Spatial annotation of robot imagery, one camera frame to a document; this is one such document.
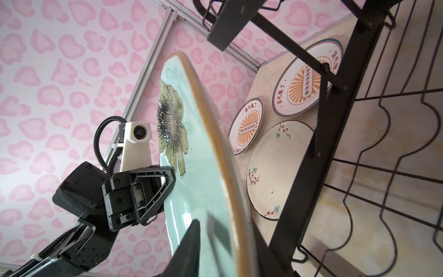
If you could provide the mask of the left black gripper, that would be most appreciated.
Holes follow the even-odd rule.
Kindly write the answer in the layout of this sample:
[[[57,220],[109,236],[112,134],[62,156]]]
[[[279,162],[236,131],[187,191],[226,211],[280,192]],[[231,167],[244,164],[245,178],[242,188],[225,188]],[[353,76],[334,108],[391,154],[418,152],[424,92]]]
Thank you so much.
[[[144,167],[114,174],[102,185],[106,217],[112,232],[147,223],[164,210],[174,188],[171,166]]]

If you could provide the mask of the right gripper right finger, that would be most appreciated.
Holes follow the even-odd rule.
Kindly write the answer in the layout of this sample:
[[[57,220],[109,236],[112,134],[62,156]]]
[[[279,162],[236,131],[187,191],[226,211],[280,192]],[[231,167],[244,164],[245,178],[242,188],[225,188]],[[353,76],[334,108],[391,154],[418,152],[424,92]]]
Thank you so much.
[[[276,261],[273,253],[265,243],[258,227],[252,222],[254,239],[258,257],[258,273],[260,277],[285,277],[285,273]]]

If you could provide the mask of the mint green flower plate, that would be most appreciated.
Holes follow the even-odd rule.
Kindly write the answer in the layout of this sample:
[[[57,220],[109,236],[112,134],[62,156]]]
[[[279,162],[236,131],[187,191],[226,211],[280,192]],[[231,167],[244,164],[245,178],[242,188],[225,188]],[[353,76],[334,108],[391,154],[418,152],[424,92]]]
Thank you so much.
[[[256,277],[253,226],[235,159],[216,107],[181,51],[168,57],[160,74],[158,137],[160,165],[173,167],[176,176],[164,202],[173,256],[197,219],[198,277]]]

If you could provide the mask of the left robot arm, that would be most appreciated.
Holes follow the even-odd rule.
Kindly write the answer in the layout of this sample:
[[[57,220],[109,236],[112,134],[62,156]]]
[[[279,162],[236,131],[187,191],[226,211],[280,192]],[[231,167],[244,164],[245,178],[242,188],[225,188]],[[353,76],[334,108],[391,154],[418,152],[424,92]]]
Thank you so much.
[[[1,170],[1,264],[24,265],[77,223],[77,217],[52,202],[67,174],[46,169],[33,173],[28,167],[7,160]],[[165,270],[170,259],[165,217],[160,214],[149,226],[120,231],[109,257],[91,272],[153,277]]]

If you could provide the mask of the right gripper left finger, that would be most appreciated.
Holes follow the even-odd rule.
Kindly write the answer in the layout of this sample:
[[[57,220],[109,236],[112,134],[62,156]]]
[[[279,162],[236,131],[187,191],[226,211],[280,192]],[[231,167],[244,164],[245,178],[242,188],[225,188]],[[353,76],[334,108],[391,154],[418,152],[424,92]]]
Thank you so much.
[[[201,249],[200,221],[194,219],[162,277],[198,277]]]

